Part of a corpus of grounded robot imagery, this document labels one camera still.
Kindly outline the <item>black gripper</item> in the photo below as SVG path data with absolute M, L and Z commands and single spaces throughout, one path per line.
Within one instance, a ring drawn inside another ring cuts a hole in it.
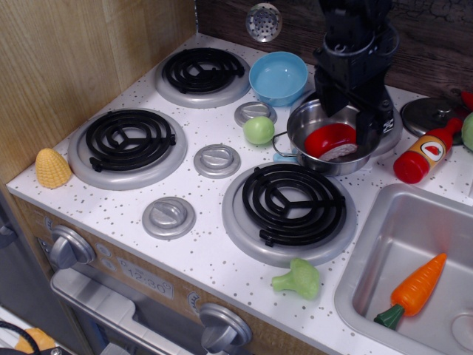
M 378 147 L 385 126 L 393 119 L 393 103 L 384 79 L 398 46 L 398 31 L 382 27 L 357 49 L 324 40 L 313 53 L 322 109 L 332 117 L 349 104 L 355 107 L 356 143 L 369 151 Z

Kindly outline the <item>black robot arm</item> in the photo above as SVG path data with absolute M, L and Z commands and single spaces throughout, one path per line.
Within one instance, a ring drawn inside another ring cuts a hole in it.
M 331 117 L 347 105 L 358 111 L 356 143 L 379 142 L 393 122 L 393 103 L 385 87 L 398 31 L 388 19 L 391 1 L 321 1 L 326 33 L 316 59 L 315 87 Z

